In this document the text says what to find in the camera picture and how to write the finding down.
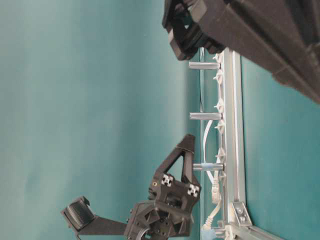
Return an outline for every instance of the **white cable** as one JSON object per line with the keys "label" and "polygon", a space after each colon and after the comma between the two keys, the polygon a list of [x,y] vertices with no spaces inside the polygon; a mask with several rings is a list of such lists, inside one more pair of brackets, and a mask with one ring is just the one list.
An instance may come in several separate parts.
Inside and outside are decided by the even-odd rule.
{"label": "white cable", "polygon": [[[207,163],[207,161],[206,161],[206,144],[207,144],[208,133],[209,133],[209,130],[210,130],[212,123],[213,123],[213,120],[208,121],[208,123],[205,127],[205,130],[204,130],[204,134],[203,134],[203,161],[204,161],[204,163]],[[206,171],[206,174],[208,175],[210,182],[212,184],[214,184],[214,176],[212,176],[211,171]]]}
{"label": "white cable", "polygon": [[[209,134],[210,127],[213,123],[213,120],[209,120],[207,123],[204,134],[203,134],[203,161],[206,163],[206,144],[207,144],[207,138]],[[212,222],[217,215],[217,213],[220,211],[221,208],[221,194],[220,194],[220,183],[219,183],[219,171],[214,171],[214,176],[212,175],[211,171],[206,171],[211,183],[212,183],[212,189],[211,189],[211,195],[212,195],[212,202],[217,203],[211,214],[207,217],[205,224],[202,226],[205,230],[210,230],[212,226]]]}

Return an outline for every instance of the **bolt head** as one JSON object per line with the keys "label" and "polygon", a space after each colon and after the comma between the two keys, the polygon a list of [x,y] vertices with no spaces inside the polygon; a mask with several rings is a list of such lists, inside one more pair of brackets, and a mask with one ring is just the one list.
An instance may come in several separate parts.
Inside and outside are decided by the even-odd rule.
{"label": "bolt head", "polygon": [[235,210],[236,210],[236,212],[238,214],[243,214],[244,213],[244,210],[241,207],[237,207]]}
{"label": "bolt head", "polygon": [[239,217],[239,219],[241,223],[244,223],[247,220],[244,216]]}

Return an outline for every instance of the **teal wall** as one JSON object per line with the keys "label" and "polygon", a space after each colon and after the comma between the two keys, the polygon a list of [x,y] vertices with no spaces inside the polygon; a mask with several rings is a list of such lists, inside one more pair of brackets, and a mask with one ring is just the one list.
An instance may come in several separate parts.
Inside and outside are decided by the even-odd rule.
{"label": "teal wall", "polygon": [[247,206],[287,240],[320,235],[320,105],[242,58]]}
{"label": "teal wall", "polygon": [[176,60],[163,5],[1,0],[1,239],[74,239],[60,210],[81,195],[124,222],[181,138],[199,139],[199,72]]}

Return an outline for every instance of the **aluminum frame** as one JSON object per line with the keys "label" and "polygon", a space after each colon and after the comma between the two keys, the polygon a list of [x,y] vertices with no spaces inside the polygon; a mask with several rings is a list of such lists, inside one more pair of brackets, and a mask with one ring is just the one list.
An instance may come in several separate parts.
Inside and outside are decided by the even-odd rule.
{"label": "aluminum frame", "polygon": [[233,203],[246,204],[241,56],[228,48],[222,54],[226,174],[223,205],[224,224],[229,226],[225,228],[229,231],[226,235],[237,240],[283,240],[257,226],[241,226],[236,220]]}
{"label": "aluminum frame", "polygon": [[[246,207],[241,56],[229,48],[226,48],[221,55],[222,80],[217,82],[218,99],[223,101],[223,106],[221,108],[217,107],[221,114],[221,120],[215,128],[220,133],[219,149],[222,148],[225,151],[225,156],[221,159],[224,164],[224,169],[221,171],[225,180],[221,187],[222,221],[218,221],[219,227],[215,228],[215,231],[219,233],[217,237],[223,237],[226,240],[283,240],[252,225],[248,214]],[[197,69],[202,69],[200,71],[200,81],[203,80],[204,69],[208,69],[203,61],[204,50],[201,49],[200,63],[197,65]],[[202,105],[200,105],[200,112],[198,114],[200,117],[197,116],[192,119],[203,120],[201,117],[208,117],[208,114],[212,115],[212,113],[203,113]],[[201,183],[203,182],[204,174],[201,174]],[[200,198],[201,206],[205,203],[203,194],[204,192],[202,192]]]}

